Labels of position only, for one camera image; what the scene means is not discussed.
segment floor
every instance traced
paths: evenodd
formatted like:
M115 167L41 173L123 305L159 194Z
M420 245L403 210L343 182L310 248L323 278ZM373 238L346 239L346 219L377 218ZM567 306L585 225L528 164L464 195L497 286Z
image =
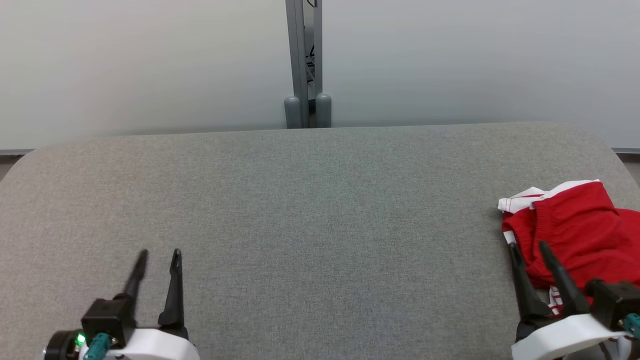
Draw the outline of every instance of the floor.
M636 182L640 184L640 155L620 154L618 155L625 164ZM20 159L20 156L0 156L0 180L6 175L9 169Z
M0 181L21 156L0 156Z

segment white wall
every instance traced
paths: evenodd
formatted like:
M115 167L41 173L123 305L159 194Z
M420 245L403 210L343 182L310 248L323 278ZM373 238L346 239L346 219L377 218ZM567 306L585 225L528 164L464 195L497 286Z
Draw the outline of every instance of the white wall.
M640 148L638 0L323 1L334 126L546 120Z
M284 0L0 0L0 150L286 128Z

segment gray table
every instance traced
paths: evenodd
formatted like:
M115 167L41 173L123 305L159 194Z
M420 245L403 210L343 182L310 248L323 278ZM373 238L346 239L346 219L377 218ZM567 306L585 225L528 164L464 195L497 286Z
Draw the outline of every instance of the gray table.
M174 247L202 359L507 359L518 322L497 200L603 181L616 155L545 123L97 138L34 151L0 183L0 348L35 358L151 253Z

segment red garment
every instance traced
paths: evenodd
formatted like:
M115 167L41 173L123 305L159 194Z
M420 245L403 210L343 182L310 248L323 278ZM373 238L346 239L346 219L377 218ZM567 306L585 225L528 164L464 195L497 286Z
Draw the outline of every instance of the red garment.
M640 286L640 213L616 209L599 181L578 185L505 212L502 228L515 234L535 287L552 286L540 254L546 241L577 286L594 277Z

